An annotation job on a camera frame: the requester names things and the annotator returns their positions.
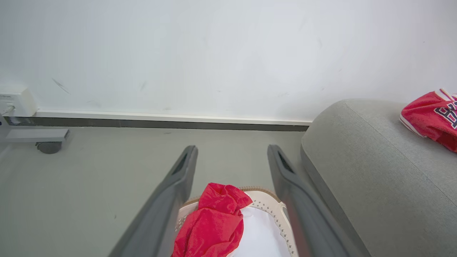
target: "white cable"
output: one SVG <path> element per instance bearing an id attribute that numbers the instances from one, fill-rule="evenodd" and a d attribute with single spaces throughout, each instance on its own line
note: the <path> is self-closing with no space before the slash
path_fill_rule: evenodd
<path id="1" fill-rule="evenodd" d="M 1 113 L 1 115 L 5 115 L 5 114 L 7 114 L 7 113 L 9 113 L 9 112 L 11 112 L 13 110 L 14 110 L 14 106 L 10 105 L 6 111 Z"/>

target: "gray sofa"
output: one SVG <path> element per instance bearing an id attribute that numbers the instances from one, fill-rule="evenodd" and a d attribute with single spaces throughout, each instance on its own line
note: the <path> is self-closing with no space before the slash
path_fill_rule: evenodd
<path id="1" fill-rule="evenodd" d="M 364 256 L 457 256 L 457 154 L 405 128 L 404 106 L 333 104 L 303 136 L 303 165 Z"/>

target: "label on electrical box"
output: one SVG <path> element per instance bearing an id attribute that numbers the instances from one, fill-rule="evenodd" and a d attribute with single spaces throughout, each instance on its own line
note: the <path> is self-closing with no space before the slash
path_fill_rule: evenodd
<path id="1" fill-rule="evenodd" d="M 14 99 L 13 99 L 12 96 L 0 95 L 0 101 L 3 101 L 3 102 L 11 102 L 11 101 L 14 101 Z"/>

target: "sofa seam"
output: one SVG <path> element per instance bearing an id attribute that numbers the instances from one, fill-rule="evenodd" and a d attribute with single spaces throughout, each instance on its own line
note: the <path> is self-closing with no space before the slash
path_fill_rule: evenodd
<path id="1" fill-rule="evenodd" d="M 351 110 L 355 115 L 357 115 L 360 119 L 362 119 L 366 124 L 368 124 L 368 126 L 370 126 L 374 131 L 376 131 L 380 136 L 382 136 L 393 148 L 395 148 L 395 150 L 397 150 L 405 159 L 408 160 L 408 162 L 414 167 L 416 168 L 416 170 L 418 170 L 422 175 L 424 175 L 424 177 L 426 177 L 426 179 L 428 181 L 430 181 L 430 183 L 432 183 L 432 185 L 434 187 L 436 187 L 436 189 L 438 189 L 453 205 L 454 207 L 457 207 L 457 204 L 452 201 L 438 186 L 435 185 L 435 183 L 424 173 L 422 172 L 417 166 L 416 164 L 414 164 L 408 157 L 406 157 L 402 151 L 400 151 L 397 147 L 395 147 L 395 145 L 392 144 L 392 142 L 390 142 L 390 140 L 388 140 L 384 135 L 382 135 L 377 129 L 375 129 L 370 123 L 368 123 L 364 118 L 362 118 L 362 116 L 360 116 L 357 112 L 355 112 L 351 107 L 349 107 L 349 105 L 347 105 L 346 103 L 347 100 L 344 100 L 343 103 L 344 105 L 346 105 L 346 107 Z"/>

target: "red cloth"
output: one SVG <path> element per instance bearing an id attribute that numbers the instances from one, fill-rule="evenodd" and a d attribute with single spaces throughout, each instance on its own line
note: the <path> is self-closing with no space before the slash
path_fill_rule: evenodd
<path id="1" fill-rule="evenodd" d="M 231 185 L 209 183 L 175 240 L 172 257 L 225 257 L 238 247 L 243 234 L 240 209 L 252 203 Z"/>
<path id="2" fill-rule="evenodd" d="M 416 135 L 457 152 L 456 96 L 444 89 L 427 93 L 402 110 L 400 121 Z"/>

